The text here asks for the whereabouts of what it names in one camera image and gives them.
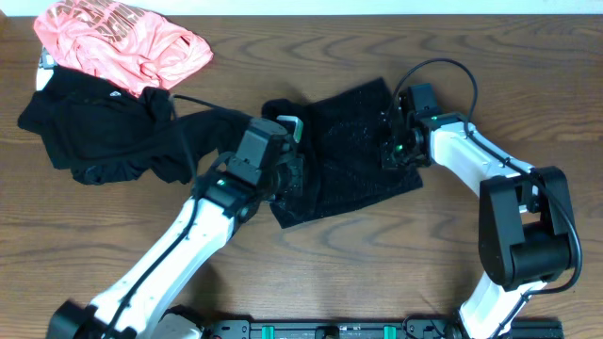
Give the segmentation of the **black knit skirt with buttons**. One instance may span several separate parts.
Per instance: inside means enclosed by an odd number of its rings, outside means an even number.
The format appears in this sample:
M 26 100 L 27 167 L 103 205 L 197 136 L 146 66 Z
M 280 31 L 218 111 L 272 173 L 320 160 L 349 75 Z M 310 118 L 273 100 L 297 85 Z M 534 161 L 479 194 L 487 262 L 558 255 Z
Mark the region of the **black knit skirt with buttons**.
M 288 195 L 269 207 L 281 228 L 345 214 L 423 187 L 414 168 L 384 169 L 381 143 L 391 102 L 377 78 L 334 97 L 302 105 L 287 99 L 263 104 L 262 117 L 295 116 L 303 122 L 299 153 L 307 177 L 300 197 Z

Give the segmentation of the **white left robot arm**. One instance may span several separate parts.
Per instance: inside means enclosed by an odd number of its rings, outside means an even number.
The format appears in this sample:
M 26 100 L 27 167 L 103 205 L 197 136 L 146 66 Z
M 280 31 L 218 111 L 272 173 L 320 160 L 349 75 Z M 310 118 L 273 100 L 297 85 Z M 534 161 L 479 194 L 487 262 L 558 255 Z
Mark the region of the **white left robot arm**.
M 253 167 L 220 155 L 199 176 L 171 227 L 106 291 L 81 307 L 67 300 L 53 314 L 49 338 L 155 338 L 165 312 L 195 272 L 247 222 L 263 201 L 302 189 L 304 159 L 287 153 Z

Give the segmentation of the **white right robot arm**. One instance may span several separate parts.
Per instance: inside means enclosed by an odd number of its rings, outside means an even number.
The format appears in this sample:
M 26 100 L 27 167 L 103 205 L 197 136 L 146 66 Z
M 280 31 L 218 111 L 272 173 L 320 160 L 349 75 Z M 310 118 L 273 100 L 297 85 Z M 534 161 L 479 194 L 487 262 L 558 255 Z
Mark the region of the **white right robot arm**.
M 516 160 L 458 112 L 394 112 L 389 128 L 384 167 L 436 164 L 479 198 L 484 272 L 448 327 L 449 338 L 498 338 L 532 297 L 561 293 L 577 282 L 583 254 L 559 169 Z

